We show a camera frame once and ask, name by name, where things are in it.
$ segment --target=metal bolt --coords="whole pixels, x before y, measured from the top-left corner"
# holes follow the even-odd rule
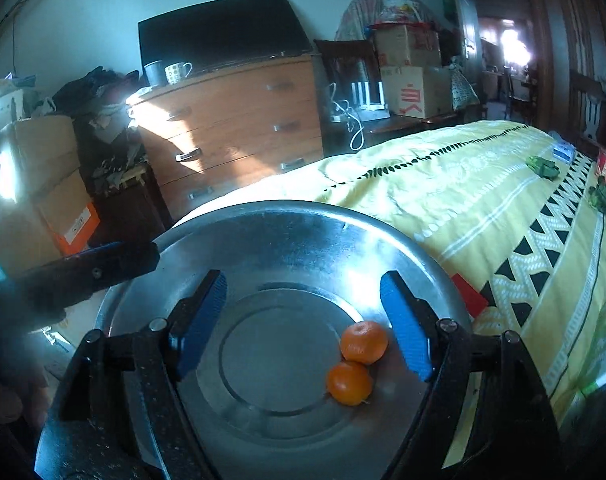
[[[457,324],[457,322],[453,319],[450,319],[449,317],[439,320],[439,328],[443,330],[443,332],[447,332],[448,334],[454,332],[456,329],[458,329],[458,327],[459,325]]]
[[[511,344],[518,343],[521,340],[521,336],[518,335],[514,330],[508,330],[506,332],[506,341]]]
[[[162,317],[157,317],[156,319],[151,320],[148,326],[152,332],[161,332],[161,330],[164,330],[167,326],[167,321]]]
[[[95,328],[94,330],[90,330],[87,334],[85,334],[85,342],[86,343],[96,343],[100,336],[102,335],[102,332],[100,330],[98,330],[97,328]]]

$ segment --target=orange fruit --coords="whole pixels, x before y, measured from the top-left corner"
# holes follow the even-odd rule
[[[341,404],[357,406],[372,393],[373,381],[362,364],[341,361],[327,373],[325,385]]]
[[[387,331],[375,321],[350,325],[341,336],[341,354],[348,361],[371,365],[383,357],[387,349]]]

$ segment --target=television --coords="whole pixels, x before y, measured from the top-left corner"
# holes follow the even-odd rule
[[[138,24],[141,61],[192,63],[192,73],[300,56],[312,47],[288,0],[214,0]]]

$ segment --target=wooden chest of drawers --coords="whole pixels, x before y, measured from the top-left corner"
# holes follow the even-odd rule
[[[323,157],[308,56],[190,78],[144,94],[132,110],[174,221]]]

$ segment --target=blue gripper pad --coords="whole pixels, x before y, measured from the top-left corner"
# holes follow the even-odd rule
[[[392,324],[392,332],[407,367],[416,372],[422,381],[432,376],[430,338],[421,327],[411,302],[416,299],[396,270],[381,277],[381,303]]]
[[[176,364],[178,380],[182,380],[199,365],[226,298],[227,280],[224,274],[218,270],[210,270],[194,295],[184,300],[197,302],[197,310],[193,316],[185,319],[179,329],[180,333],[176,334],[179,352]]]

